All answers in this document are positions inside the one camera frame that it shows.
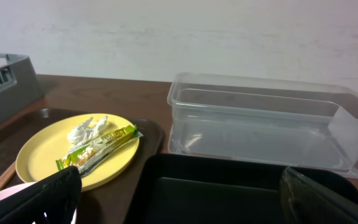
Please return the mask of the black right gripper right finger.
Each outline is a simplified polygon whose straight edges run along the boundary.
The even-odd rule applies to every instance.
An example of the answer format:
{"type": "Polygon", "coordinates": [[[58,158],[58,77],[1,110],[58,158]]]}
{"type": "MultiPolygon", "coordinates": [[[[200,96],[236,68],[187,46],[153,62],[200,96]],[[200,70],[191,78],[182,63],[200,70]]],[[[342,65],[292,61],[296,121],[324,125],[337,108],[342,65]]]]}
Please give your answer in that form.
{"type": "Polygon", "coordinates": [[[279,192],[288,223],[358,224],[358,204],[290,167],[282,172],[279,192]]]}

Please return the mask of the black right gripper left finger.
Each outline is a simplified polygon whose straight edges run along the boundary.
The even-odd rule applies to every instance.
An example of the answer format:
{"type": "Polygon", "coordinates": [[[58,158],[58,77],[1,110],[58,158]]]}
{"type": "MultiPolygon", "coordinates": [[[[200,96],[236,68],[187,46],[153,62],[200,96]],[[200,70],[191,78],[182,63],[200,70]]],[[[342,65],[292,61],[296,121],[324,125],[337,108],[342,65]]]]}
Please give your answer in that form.
{"type": "Polygon", "coordinates": [[[70,166],[0,201],[0,223],[70,223],[82,188],[75,182],[80,173],[70,166]]]}

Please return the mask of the green snack wrapper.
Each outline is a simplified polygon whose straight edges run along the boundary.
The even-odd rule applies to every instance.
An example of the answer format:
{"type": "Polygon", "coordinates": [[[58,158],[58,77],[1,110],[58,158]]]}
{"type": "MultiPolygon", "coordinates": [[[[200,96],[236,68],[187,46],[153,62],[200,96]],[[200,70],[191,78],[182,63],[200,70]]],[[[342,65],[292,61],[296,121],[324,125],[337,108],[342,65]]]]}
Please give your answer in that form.
{"type": "Polygon", "coordinates": [[[142,136],[137,126],[131,125],[110,131],[56,160],[57,169],[75,166],[80,176],[85,177],[114,151],[142,136]]]}

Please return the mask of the white tissue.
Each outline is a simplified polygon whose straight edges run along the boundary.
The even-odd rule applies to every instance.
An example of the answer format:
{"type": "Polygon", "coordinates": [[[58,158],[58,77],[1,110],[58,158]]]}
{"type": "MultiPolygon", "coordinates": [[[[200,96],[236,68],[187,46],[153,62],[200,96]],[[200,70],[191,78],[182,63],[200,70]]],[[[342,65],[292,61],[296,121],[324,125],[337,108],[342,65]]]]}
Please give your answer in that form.
{"type": "Polygon", "coordinates": [[[80,146],[98,137],[106,128],[108,116],[103,117],[97,122],[93,122],[93,117],[75,126],[68,134],[68,142],[74,146],[80,146]]]}

